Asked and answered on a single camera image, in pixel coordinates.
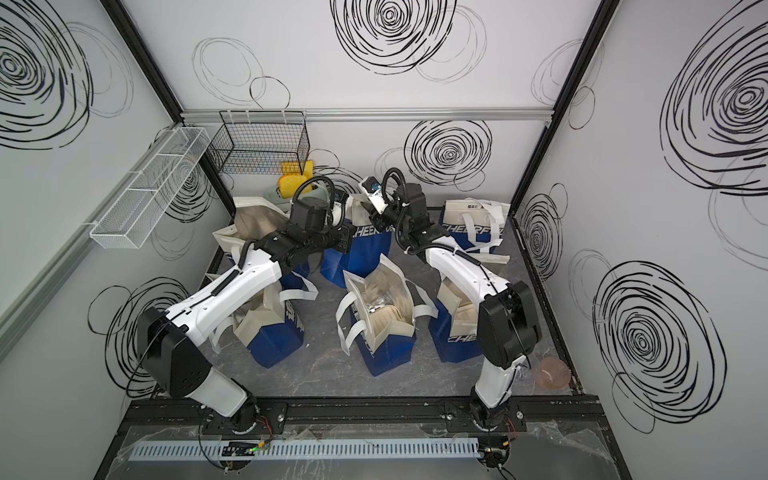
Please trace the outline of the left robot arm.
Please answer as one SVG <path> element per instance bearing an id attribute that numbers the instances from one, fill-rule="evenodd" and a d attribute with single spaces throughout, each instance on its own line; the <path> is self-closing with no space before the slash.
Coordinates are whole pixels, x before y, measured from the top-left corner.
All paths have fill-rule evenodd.
<path id="1" fill-rule="evenodd" d="M 206 287 L 166 309 L 149 308 L 137 319 L 139 367 L 174 399 L 189 398 L 246 433 L 260 418 L 252 394 L 215 369 L 199 347 L 239 307 L 278 283 L 308 258 L 329 248 L 349 251 L 345 193 L 317 175 L 295 191 L 287 223 L 245 241 L 236 264 Z"/>

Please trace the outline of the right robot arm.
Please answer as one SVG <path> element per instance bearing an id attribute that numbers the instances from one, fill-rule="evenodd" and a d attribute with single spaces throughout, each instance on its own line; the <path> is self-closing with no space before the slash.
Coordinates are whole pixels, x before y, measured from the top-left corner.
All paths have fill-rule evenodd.
<path id="1" fill-rule="evenodd" d="M 388 169 L 383 181 L 370 176 L 360 182 L 360 189 L 367 196 L 366 210 L 374 226 L 392 229 L 404 253 L 437 270 L 476 308 L 476 338 L 484 363 L 470 393 L 470 408 L 478 425 L 490 428 L 500 423 L 508 411 L 516 371 L 542 339 L 531 289 L 491 272 L 462 249 L 432 221 L 421 186 L 408 183 L 400 169 Z"/>

